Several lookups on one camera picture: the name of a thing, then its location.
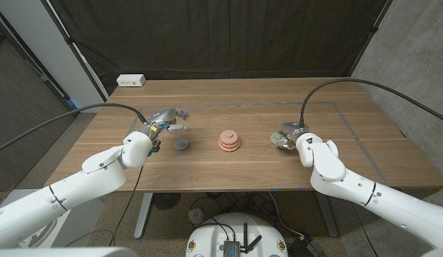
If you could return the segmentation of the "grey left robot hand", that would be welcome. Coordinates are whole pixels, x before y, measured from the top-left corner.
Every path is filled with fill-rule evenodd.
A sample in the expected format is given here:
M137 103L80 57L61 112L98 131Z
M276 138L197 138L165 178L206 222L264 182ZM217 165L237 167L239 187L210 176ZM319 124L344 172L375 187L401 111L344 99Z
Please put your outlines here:
M146 134L150 139L157 138L164 130L171 134L188 132L189 127L177 123L178 118L186 120L188 117L189 114L181 109L165 109L150 116L139 132Z

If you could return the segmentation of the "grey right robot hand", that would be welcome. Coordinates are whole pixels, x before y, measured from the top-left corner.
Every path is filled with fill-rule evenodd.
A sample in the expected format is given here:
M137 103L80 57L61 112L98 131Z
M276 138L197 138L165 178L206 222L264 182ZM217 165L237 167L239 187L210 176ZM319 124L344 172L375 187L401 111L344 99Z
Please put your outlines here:
M292 150L296 147L297 139L304 133L309 132L309 127L306 124L298 122L282 123L277 133L279 138L273 143L277 148L286 148Z

